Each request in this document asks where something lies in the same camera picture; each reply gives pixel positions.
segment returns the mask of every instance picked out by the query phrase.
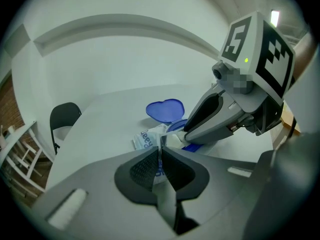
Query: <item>black mesh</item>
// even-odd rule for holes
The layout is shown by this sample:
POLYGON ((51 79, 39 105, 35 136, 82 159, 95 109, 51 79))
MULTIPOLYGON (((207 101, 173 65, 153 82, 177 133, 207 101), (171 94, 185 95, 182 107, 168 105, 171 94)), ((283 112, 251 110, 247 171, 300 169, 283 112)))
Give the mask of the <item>black mesh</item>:
POLYGON ((130 177, 135 183, 151 191, 157 170, 158 153, 155 152, 131 167, 130 177))
POLYGON ((175 191, 182 189, 196 176, 195 171, 162 149, 163 170, 175 191))

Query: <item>blue lid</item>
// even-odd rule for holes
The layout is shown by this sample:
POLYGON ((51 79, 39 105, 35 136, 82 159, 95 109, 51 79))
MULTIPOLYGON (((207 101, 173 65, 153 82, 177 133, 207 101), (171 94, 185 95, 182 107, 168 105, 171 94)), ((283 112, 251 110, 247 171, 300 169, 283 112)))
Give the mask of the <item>blue lid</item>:
POLYGON ((180 120, 185 114, 182 102, 175 98, 150 103, 145 108, 148 116, 161 123, 172 123, 180 120))
POLYGON ((182 150, 186 150, 186 151, 194 153, 198 149, 200 149, 202 146, 203 146, 203 144, 192 144, 191 143, 190 145, 183 147, 182 150))
POLYGON ((176 122, 173 122, 172 124, 170 124, 170 126, 169 126, 168 130, 166 130, 166 132, 167 133, 173 132, 175 130, 178 130, 178 129, 184 127, 185 124, 187 123, 187 121, 188 121, 187 119, 181 119, 176 122))

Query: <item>brick wall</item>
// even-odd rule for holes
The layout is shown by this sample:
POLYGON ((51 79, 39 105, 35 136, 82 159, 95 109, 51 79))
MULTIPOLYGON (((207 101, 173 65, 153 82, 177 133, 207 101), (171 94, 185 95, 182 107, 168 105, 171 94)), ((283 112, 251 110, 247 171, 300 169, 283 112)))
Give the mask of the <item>brick wall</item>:
MULTIPOLYGON (((0 88, 0 125, 3 125, 2 131, 5 131, 10 126, 15 126, 17 129, 25 125, 17 105, 12 76, 0 88)), ((28 143, 36 151, 39 150, 28 133, 24 134, 21 140, 28 143)))

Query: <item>white table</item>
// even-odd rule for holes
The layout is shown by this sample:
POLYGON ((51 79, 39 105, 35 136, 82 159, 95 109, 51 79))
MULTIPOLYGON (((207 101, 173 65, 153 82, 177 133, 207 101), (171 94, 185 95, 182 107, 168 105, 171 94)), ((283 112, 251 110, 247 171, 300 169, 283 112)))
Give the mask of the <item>white table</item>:
MULTIPOLYGON (((46 189, 85 165, 134 151, 133 136, 160 124, 146 114, 149 103, 178 99, 189 115, 207 90, 207 86, 174 84, 117 91, 97 97, 64 139, 50 170, 46 189)), ((272 149, 269 132, 257 137, 241 128, 234 136, 198 152, 257 162, 261 153, 272 149)))

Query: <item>chair backrest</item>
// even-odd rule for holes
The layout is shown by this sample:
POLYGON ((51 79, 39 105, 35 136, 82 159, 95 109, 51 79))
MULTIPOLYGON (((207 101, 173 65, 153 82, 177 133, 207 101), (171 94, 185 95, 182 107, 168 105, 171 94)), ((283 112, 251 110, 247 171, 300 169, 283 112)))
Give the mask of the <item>chair backrest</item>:
POLYGON ((80 108, 72 102, 58 105, 52 110, 50 115, 50 130, 55 154, 57 154, 57 145, 53 130, 65 126, 73 126, 80 116, 80 108))

